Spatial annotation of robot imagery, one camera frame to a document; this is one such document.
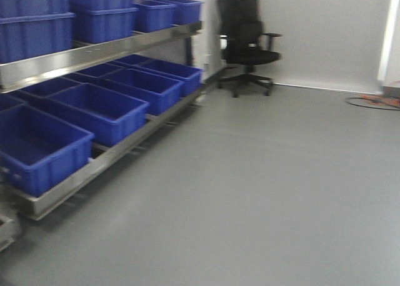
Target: white wall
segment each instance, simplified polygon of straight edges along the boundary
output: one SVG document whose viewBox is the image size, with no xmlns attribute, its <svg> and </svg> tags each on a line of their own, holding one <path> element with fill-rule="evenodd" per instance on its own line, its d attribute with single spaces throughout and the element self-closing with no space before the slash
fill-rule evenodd
<svg viewBox="0 0 400 286">
<path fill-rule="evenodd" d="M 204 2 L 201 20 L 203 29 L 193 38 L 194 65 L 204 69 L 203 79 L 217 73 L 223 66 L 219 43 L 219 16 L 216 0 Z"/>
<path fill-rule="evenodd" d="M 261 0 L 282 60 L 260 74 L 277 83 L 374 92 L 389 0 Z"/>
</svg>

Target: stainless steel shelf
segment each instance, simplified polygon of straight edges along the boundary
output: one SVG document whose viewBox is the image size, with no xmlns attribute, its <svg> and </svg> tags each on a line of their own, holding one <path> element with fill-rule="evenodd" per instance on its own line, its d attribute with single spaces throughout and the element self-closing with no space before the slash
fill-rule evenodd
<svg viewBox="0 0 400 286">
<path fill-rule="evenodd" d="M 71 72 L 122 58 L 166 42 L 197 34 L 202 23 L 176 26 L 100 44 L 79 43 L 76 49 L 0 64 L 0 93 L 14 91 Z"/>
<path fill-rule="evenodd" d="M 0 181 L 0 252 L 9 247 L 21 233 L 14 209 L 8 204 L 8 196 Z"/>
<path fill-rule="evenodd" d="M 125 138 L 114 147 L 103 148 L 105 151 L 92 162 L 38 198 L 27 195 L 14 187 L 8 186 L 7 189 L 15 207 L 20 213 L 30 217 L 31 219 L 41 220 L 96 178 L 99 174 L 112 166 L 129 151 L 139 145 L 144 139 L 156 132 L 172 117 L 190 105 L 201 95 L 205 88 L 206 85 L 202 85 L 198 90 L 194 91 L 191 95 L 182 98 L 177 104 L 160 116 L 150 117 L 149 121 L 142 129 Z"/>
</svg>

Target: chair armrest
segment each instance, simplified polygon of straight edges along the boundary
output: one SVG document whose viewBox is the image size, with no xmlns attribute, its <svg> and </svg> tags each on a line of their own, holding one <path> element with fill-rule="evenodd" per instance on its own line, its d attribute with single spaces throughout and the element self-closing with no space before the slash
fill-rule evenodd
<svg viewBox="0 0 400 286">
<path fill-rule="evenodd" d="M 263 35 L 267 35 L 269 37 L 281 37 L 281 36 L 283 36 L 282 34 L 278 34 L 278 33 L 263 33 Z"/>
<path fill-rule="evenodd" d="M 272 51 L 273 50 L 274 38 L 282 36 L 282 34 L 278 34 L 278 33 L 263 33 L 263 35 L 268 37 L 268 39 L 267 39 L 267 49 L 268 49 L 268 51 Z"/>
</svg>

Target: chair backrest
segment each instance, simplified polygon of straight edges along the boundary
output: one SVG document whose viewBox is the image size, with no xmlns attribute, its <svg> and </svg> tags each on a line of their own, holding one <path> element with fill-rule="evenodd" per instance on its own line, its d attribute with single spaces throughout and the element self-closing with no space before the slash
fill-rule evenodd
<svg viewBox="0 0 400 286">
<path fill-rule="evenodd" d="M 221 34 L 227 35 L 229 49 L 243 52 L 249 44 L 258 45 L 263 24 L 258 20 L 258 0 L 218 0 Z"/>
</svg>

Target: cable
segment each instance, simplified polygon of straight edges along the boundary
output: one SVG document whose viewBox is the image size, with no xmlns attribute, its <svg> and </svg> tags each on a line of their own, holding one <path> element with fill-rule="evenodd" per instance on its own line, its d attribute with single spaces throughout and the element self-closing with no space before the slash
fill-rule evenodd
<svg viewBox="0 0 400 286">
<path fill-rule="evenodd" d="M 370 104 L 374 105 L 384 105 L 388 106 L 390 108 L 385 108 L 385 107 L 374 107 L 374 106 L 365 106 L 361 104 L 356 104 L 352 101 L 355 100 L 362 100 L 362 101 L 367 101 Z M 348 97 L 346 100 L 347 104 L 353 105 L 353 106 L 358 106 L 358 107 L 364 107 L 364 108 L 370 108 L 370 109 L 378 109 L 378 110 L 387 110 L 387 111 L 400 111 L 400 100 L 396 97 L 382 97 L 382 96 L 364 96 L 364 97 Z M 391 101 L 395 102 L 398 105 L 394 104 L 389 104 L 386 101 Z"/>
</svg>

